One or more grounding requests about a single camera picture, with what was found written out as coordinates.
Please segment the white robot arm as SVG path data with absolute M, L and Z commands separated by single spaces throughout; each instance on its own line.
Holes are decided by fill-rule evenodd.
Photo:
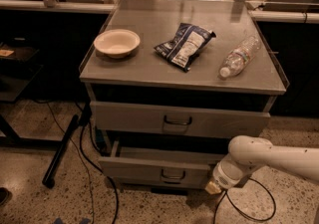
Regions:
M 218 210 L 228 190 L 250 179 L 263 166 L 283 171 L 312 183 L 319 182 L 319 149 L 273 145 L 261 137 L 239 135 L 228 145 L 228 154 L 213 168 L 205 186 L 209 194 L 223 193 Z

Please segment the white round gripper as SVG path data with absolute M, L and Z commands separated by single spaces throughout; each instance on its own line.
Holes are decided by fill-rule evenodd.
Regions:
M 242 187 L 258 169 L 258 165 L 237 163 L 228 154 L 214 167 L 211 181 L 206 184 L 205 191 L 214 195 L 232 187 Z

